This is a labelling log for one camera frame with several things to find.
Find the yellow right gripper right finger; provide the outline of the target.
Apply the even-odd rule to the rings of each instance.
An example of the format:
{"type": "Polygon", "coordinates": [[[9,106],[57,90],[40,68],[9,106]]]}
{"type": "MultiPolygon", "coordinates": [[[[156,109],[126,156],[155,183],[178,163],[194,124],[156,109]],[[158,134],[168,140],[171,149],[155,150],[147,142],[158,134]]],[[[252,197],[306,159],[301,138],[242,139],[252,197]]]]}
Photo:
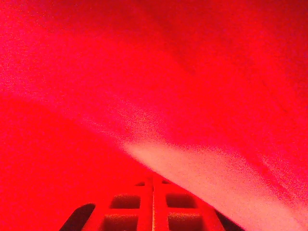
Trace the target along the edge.
{"type": "Polygon", "coordinates": [[[155,231],[242,231],[197,196],[162,177],[153,178],[155,231]]]}

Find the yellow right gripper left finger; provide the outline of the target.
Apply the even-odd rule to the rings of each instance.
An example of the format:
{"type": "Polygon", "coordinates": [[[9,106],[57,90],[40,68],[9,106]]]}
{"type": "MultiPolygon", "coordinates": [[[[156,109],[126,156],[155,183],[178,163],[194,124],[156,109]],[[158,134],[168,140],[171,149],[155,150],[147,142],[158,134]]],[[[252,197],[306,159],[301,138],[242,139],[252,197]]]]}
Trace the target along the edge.
{"type": "Polygon", "coordinates": [[[151,231],[153,179],[144,178],[96,202],[78,206],[61,231],[151,231]]]}

